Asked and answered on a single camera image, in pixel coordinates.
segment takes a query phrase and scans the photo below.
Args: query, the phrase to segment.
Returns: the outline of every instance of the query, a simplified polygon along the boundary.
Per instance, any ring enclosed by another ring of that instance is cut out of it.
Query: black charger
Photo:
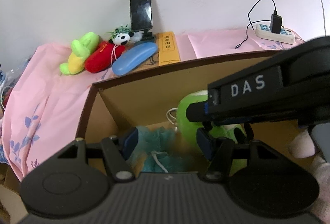
[[[270,31],[272,33],[281,33],[282,28],[282,17],[277,14],[277,11],[274,10],[274,13],[272,14],[272,18],[270,21]]]

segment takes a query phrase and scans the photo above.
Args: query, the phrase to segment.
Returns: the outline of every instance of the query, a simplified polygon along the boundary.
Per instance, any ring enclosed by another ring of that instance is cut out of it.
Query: white power strip
[[[285,42],[290,45],[293,45],[296,40],[295,35],[290,30],[282,28],[281,33],[272,33],[270,31],[270,26],[264,24],[257,24],[255,28],[255,35],[261,39],[267,39],[276,42]]]

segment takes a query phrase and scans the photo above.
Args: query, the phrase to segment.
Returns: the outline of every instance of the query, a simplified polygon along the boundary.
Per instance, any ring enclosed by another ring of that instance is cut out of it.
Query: panda head
[[[133,37],[134,33],[133,32],[128,32],[128,33],[116,33],[116,36],[114,36],[112,39],[109,40],[109,42],[118,45],[118,46],[124,46],[129,42],[131,37]]]

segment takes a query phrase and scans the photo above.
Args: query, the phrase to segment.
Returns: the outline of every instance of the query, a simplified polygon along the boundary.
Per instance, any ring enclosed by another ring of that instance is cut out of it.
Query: ribbed black surface
[[[72,219],[42,219],[30,215],[22,224],[313,224],[310,214],[269,219],[238,207],[219,184],[201,181],[197,174],[141,174],[134,182],[117,184],[94,210]]]

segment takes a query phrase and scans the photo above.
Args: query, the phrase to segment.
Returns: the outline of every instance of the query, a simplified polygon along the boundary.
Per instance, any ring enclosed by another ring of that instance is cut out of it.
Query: phone screen
[[[141,31],[152,28],[151,0],[130,0],[131,28]]]

